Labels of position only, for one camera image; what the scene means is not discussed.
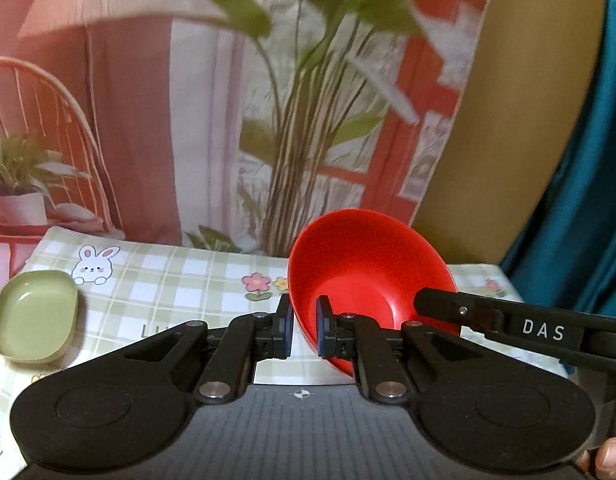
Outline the person's right hand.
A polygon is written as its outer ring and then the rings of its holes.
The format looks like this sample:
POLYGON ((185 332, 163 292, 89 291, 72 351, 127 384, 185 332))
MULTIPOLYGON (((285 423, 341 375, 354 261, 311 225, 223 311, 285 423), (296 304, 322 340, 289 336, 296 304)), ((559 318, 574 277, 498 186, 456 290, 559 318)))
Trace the person's right hand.
POLYGON ((616 437, 606 440, 593 454, 583 452, 577 466, 591 478, 616 480, 616 437))

